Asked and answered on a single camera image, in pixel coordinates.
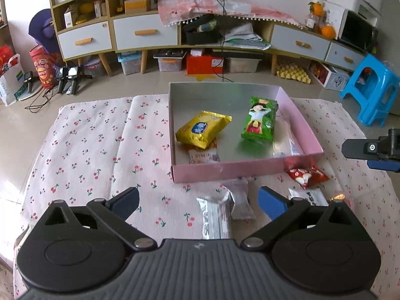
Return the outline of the white snack pouch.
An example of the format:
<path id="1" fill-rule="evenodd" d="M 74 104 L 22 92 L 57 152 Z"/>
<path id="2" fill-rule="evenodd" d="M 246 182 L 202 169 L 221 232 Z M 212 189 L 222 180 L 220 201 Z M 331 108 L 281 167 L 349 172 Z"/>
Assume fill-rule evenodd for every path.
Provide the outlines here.
<path id="1" fill-rule="evenodd" d="M 312 206 L 327 207 L 329 205 L 326 197 L 319 188 L 307 190 L 294 190 L 289 188 L 289 198 L 301 198 L 307 200 Z"/>

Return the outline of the grey foil small packet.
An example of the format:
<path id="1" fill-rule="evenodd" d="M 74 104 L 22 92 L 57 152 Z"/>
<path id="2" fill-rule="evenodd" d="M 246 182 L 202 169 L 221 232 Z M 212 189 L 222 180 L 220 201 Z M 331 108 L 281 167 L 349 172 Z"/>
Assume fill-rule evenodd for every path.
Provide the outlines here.
<path id="1" fill-rule="evenodd" d="M 248 199 L 248 180 L 239 178 L 223 183 L 233 202 L 231 217 L 233 220 L 255 220 L 255 213 Z"/>

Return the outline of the small red snack packet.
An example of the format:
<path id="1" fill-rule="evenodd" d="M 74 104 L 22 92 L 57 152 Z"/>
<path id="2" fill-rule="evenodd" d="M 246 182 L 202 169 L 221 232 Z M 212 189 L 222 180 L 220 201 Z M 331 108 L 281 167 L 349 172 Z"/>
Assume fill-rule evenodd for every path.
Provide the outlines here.
<path id="1" fill-rule="evenodd" d="M 297 182 L 297 184 L 303 189 L 326 182 L 330 179 L 316 166 L 312 166 L 310 169 L 290 169 L 286 171 L 286 174 L 288 174 L 288 176 L 290 176 L 293 181 Z"/>

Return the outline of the gold wafer bar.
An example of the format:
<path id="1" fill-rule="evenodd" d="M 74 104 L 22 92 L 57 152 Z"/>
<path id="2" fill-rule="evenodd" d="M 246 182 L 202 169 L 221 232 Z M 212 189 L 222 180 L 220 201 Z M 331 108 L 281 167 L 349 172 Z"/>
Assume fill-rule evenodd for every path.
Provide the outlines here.
<path id="1" fill-rule="evenodd" d="M 330 203 L 330 202 L 334 202 L 334 201 L 343 201 L 345 198 L 346 198 L 346 197 L 345 197 L 344 194 L 338 194 L 338 195 L 335 195 L 334 197 L 331 197 L 331 198 L 328 200 L 328 202 Z"/>

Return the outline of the silver long snack packet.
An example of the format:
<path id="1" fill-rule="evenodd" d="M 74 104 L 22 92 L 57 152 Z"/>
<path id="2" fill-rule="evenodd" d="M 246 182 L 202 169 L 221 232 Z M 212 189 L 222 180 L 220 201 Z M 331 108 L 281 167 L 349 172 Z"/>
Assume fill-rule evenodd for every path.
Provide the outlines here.
<path id="1" fill-rule="evenodd" d="M 197 198 L 203 219 L 202 235 L 205 240 L 232 239 L 231 195 L 223 198 Z"/>

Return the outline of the green snack packet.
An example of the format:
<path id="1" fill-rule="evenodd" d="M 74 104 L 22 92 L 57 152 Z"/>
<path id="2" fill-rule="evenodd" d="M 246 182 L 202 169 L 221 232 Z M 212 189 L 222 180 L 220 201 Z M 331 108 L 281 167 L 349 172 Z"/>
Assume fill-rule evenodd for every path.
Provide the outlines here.
<path id="1" fill-rule="evenodd" d="M 279 104 L 273 99 L 252 96 L 250 106 L 241 137 L 246 140 L 273 142 Z"/>

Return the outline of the orange tomato biscuit packet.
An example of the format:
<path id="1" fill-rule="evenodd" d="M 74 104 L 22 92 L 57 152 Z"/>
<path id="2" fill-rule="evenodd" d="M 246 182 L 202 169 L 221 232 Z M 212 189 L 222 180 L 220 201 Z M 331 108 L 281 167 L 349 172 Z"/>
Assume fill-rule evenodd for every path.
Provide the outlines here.
<path id="1" fill-rule="evenodd" d="M 206 149 L 199 148 L 195 145 L 182 145 L 188 155 L 188 163 L 190 165 L 219 163 L 217 139 L 213 139 Z"/>

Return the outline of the yellow cracker packet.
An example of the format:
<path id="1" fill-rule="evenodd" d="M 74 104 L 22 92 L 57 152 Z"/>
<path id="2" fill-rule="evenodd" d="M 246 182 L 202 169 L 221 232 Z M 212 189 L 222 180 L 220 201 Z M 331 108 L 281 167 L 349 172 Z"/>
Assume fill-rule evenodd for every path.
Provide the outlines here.
<path id="1" fill-rule="evenodd" d="M 203 110 L 180 127 L 175 138 L 181 144 L 206 149 L 231 121 L 229 115 Z"/>

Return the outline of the clear long biscuit packet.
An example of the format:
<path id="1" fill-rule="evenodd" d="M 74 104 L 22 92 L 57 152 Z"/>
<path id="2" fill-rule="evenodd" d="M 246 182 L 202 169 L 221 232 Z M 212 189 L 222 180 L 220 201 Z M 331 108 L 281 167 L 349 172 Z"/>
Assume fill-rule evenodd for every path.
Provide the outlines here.
<path id="1" fill-rule="evenodd" d="M 290 121 L 279 110 L 276 113 L 274 124 L 274 140 L 272 143 L 273 157 L 292 157 L 303 154 L 303 149 L 292 132 Z"/>

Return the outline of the cherry print tablecloth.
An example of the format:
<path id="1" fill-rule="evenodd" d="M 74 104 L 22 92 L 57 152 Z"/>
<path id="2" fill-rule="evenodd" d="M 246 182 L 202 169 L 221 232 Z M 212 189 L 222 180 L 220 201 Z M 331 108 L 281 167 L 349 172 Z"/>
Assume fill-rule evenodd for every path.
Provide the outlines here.
<path id="1" fill-rule="evenodd" d="M 381 268 L 373 291 L 399 290 L 399 200 L 390 177 L 347 160 L 340 152 L 348 138 L 363 132 L 338 103 L 295 99 L 324 150 L 318 164 L 328 180 L 327 198 L 344 194 L 380 251 Z M 129 223 L 161 241 L 199 239 L 200 197 L 221 199 L 221 181 L 174 183 L 170 160 L 168 97 L 144 95 L 62 107 L 32 167 L 22 216 L 34 226 L 50 203 L 62 199 L 84 205 L 109 199 L 130 186 L 140 191 L 140 206 Z"/>

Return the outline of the pink cardboard box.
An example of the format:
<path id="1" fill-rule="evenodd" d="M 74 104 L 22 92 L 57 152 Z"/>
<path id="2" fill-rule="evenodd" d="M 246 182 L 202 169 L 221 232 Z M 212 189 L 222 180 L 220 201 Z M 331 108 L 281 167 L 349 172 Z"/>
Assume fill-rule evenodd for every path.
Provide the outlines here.
<path id="1" fill-rule="evenodd" d="M 299 154 L 273 156 L 266 142 L 241 138 L 253 97 L 276 100 L 277 117 L 289 122 Z M 185 147 L 175 133 L 201 111 L 211 111 L 232 118 L 217 137 L 219 162 L 191 164 Z M 175 183 L 209 182 L 267 176 L 293 168 L 316 165 L 324 150 L 305 117 L 283 88 L 254 83 L 188 82 L 169 85 L 169 132 L 171 174 Z"/>

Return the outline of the yellow egg tray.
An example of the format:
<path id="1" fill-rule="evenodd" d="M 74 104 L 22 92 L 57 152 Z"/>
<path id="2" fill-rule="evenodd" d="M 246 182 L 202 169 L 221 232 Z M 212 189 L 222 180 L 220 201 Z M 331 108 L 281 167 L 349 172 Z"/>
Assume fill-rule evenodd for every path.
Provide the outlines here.
<path id="1" fill-rule="evenodd" d="M 290 79 L 301 83 L 311 84 L 311 78 L 303 69 L 295 63 L 282 63 L 276 67 L 276 76 L 282 79 Z"/>

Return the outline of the black microwave oven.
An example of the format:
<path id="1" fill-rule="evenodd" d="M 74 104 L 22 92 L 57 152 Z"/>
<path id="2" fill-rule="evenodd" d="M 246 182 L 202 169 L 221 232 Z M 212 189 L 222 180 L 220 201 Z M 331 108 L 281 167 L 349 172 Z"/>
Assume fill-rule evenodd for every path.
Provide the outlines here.
<path id="1" fill-rule="evenodd" d="M 338 39 L 358 50 L 372 53 L 378 42 L 378 29 L 353 11 L 346 10 Z"/>

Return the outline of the orange fruit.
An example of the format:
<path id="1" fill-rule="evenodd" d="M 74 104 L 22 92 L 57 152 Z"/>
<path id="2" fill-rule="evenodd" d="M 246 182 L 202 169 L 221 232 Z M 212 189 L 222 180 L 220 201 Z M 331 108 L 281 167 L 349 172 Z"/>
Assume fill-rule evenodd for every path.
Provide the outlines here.
<path id="1" fill-rule="evenodd" d="M 335 39 L 336 38 L 336 31 L 333 26 L 325 25 L 321 29 L 321 35 L 324 36 L 326 39 Z"/>

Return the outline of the red lantern bag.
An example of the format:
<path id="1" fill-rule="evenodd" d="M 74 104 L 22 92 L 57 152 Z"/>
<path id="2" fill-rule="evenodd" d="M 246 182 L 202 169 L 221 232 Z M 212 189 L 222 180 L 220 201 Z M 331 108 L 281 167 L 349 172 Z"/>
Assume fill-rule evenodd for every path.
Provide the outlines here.
<path id="1" fill-rule="evenodd" d="M 42 86 L 48 90 L 56 84 L 56 69 L 63 64 L 60 52 L 49 53 L 42 45 L 29 52 Z"/>

